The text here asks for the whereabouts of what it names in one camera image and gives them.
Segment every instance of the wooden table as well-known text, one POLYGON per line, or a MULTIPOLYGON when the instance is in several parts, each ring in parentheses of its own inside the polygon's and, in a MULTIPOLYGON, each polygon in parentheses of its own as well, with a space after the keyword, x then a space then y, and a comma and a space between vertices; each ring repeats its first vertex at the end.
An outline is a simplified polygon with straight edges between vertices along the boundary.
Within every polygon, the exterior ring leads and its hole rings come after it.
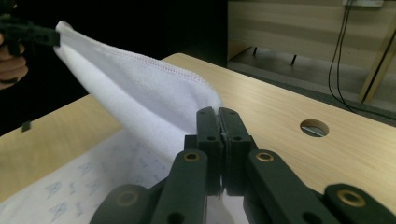
MULTIPOLYGON (((184 54, 164 59, 205 78, 237 111, 258 146, 278 153, 305 184, 359 187, 396 213, 396 129, 184 54), (329 133, 302 132, 307 119, 329 133)), ((0 202, 121 130, 92 96, 0 138, 0 202)))

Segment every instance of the black cable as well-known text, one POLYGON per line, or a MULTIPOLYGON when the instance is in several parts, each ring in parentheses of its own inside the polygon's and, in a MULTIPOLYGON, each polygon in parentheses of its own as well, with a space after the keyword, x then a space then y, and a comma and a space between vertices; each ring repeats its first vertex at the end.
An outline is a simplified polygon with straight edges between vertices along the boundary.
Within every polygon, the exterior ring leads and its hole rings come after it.
POLYGON ((343 22, 341 24, 341 31, 340 31, 340 34, 338 36, 337 44, 335 46, 334 55, 332 57, 332 63, 331 63, 331 66, 330 66, 330 71, 329 71, 329 76, 328 76, 328 85, 329 85, 330 93, 332 94, 332 97, 334 97, 334 99, 336 99, 338 102, 343 104, 352 113, 356 114, 356 112, 352 110, 352 109, 355 109, 355 110, 359 110, 359 111, 362 111, 362 112, 365 112, 365 113, 378 115, 378 116, 386 118, 386 119, 396 120, 396 118, 392 118, 392 117, 389 117, 389 116, 386 116, 386 115, 383 115, 383 114, 380 114, 380 113, 376 113, 376 112, 373 112, 373 111, 364 110, 364 109, 357 108, 355 106, 348 105, 347 102, 344 100, 344 97, 342 96, 342 93, 341 93, 341 90, 340 90, 340 61, 341 61, 341 52, 342 52, 344 37, 345 37, 345 34, 346 34, 346 30, 347 30, 347 22, 348 22, 348 18, 349 18, 349 12, 350 12, 350 9, 352 8, 352 2, 353 2, 353 0, 348 0, 347 3, 346 3, 346 10, 344 11, 343 22), (339 53, 338 53, 337 79, 336 80, 337 80, 337 90, 338 90, 338 94, 340 95, 341 100, 338 99, 334 95, 334 93, 332 92, 332 87, 331 87, 332 65, 334 64, 334 60, 335 60, 335 56, 337 55, 338 48, 339 48, 339 53))

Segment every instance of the wooden panel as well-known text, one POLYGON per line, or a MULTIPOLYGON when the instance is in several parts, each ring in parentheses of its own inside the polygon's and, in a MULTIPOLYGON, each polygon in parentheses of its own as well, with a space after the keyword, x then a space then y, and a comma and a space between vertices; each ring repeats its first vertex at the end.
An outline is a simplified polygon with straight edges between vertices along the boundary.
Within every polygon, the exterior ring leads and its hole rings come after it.
MULTIPOLYGON (((330 61, 344 11, 341 0, 230 1, 229 39, 330 61)), ((381 8, 353 8, 342 63, 370 68, 395 14, 395 1, 381 8)))

